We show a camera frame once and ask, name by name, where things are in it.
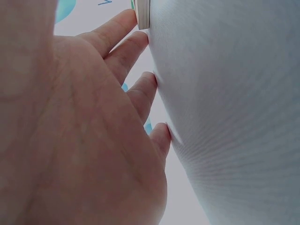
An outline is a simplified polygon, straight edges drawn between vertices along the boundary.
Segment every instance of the white fabric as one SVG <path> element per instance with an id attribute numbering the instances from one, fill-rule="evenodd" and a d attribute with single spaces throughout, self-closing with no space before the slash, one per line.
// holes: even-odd
<path id="1" fill-rule="evenodd" d="M 211 224 L 300 224 L 300 1 L 151 0 L 149 39 Z"/>

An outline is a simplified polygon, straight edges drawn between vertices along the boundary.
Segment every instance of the white backdrop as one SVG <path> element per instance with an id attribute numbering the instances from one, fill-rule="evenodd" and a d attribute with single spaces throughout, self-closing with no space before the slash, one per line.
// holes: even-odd
<path id="1" fill-rule="evenodd" d="M 67 5 L 68 2 L 72 0 L 60 0 L 60 6 Z M 77 0 L 72 12 L 55 25 L 54 34 L 74 36 L 93 30 L 126 8 L 131 8 L 130 0 Z M 129 88 L 144 71 L 153 71 L 153 60 L 149 48 L 140 56 L 130 71 L 125 81 Z M 158 122 L 167 121 L 166 117 L 165 108 L 157 94 L 150 112 L 152 127 Z M 165 172 L 168 182 L 168 200 L 160 225 L 209 224 L 172 147 L 167 158 Z"/>

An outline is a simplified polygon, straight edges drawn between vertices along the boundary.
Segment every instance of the finger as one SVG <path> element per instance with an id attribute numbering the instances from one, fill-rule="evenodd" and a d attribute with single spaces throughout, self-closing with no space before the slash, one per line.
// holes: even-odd
<path id="1" fill-rule="evenodd" d="M 158 154 L 161 156 L 164 164 L 163 166 L 165 166 L 165 159 L 171 144 L 171 135 L 168 126 L 164 123 L 158 123 L 149 137 L 152 140 L 154 147 L 156 147 Z"/>
<path id="2" fill-rule="evenodd" d="M 135 12 L 127 9 L 101 27 L 79 37 L 91 43 L 104 58 L 135 26 Z"/>
<path id="3" fill-rule="evenodd" d="M 123 84 L 132 66 L 148 45 L 147 34 L 137 31 L 114 49 L 105 59 L 109 69 Z"/>
<path id="4" fill-rule="evenodd" d="M 153 73 L 144 72 L 140 79 L 127 91 L 133 106 L 144 124 L 149 116 L 150 109 L 157 89 Z"/>

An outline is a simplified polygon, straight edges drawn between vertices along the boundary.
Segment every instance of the skin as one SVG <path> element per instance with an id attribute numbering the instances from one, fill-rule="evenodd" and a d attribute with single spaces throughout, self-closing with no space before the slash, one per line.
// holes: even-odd
<path id="1" fill-rule="evenodd" d="M 111 51 L 134 11 L 54 37 L 55 1 L 0 2 L 0 224 L 158 224 L 171 138 L 143 129 L 156 79 L 121 89 L 147 35 Z"/>

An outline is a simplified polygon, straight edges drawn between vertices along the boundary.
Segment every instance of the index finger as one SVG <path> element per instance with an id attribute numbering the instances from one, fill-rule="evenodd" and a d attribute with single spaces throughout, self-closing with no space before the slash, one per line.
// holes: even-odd
<path id="1" fill-rule="evenodd" d="M 97 29 L 80 34 L 104 58 L 136 26 L 135 11 L 127 9 Z"/>

